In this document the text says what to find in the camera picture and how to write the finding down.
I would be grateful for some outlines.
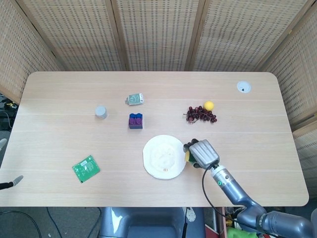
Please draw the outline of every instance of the woven panel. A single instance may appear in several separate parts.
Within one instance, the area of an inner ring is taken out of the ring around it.
[[[290,120],[317,107],[317,7],[264,71],[278,79]]]
[[[131,70],[184,70],[198,2],[117,1]]]
[[[70,70],[121,70],[105,2],[26,0],[24,4]]]
[[[317,197],[317,123],[315,124],[310,132],[294,138],[310,198]]]
[[[306,0],[211,0],[193,70],[253,71]]]
[[[0,1],[0,32],[0,88],[7,97],[19,102],[35,71],[63,70],[9,0]]]

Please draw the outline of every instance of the purple block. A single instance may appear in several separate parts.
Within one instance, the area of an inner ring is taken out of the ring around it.
[[[141,113],[133,114],[129,116],[129,128],[130,129],[143,129],[142,124],[143,115]]]

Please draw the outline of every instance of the wooden table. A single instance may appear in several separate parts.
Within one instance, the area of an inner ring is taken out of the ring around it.
[[[248,94],[237,82],[251,83]],[[145,103],[130,107],[129,94]],[[215,103],[218,122],[188,124],[189,106]],[[95,116],[105,105],[106,119]],[[128,128],[142,113],[144,128]],[[36,72],[30,75],[0,181],[24,179],[0,191],[0,206],[209,206],[203,170],[189,164],[159,180],[143,167],[146,142],[160,134],[183,143],[208,139],[245,191],[262,206],[301,206],[308,193],[283,100],[273,74],[260,72]],[[93,155],[101,171],[81,184],[72,166]],[[215,206],[230,201],[209,176]]]

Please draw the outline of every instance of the white paper plate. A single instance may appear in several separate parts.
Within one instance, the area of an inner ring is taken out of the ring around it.
[[[183,144],[170,135],[158,135],[149,140],[143,149],[146,171],[157,179],[172,179],[185,168]]]

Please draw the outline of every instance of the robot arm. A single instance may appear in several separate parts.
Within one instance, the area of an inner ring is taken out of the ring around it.
[[[245,206],[246,209],[237,216],[237,222],[242,222],[241,228],[248,232],[273,233],[286,238],[313,238],[313,225],[305,218],[286,213],[266,210],[255,202],[239,185],[229,171],[219,165],[219,155],[207,140],[184,145],[197,163],[195,168],[210,169],[211,176],[234,205]]]

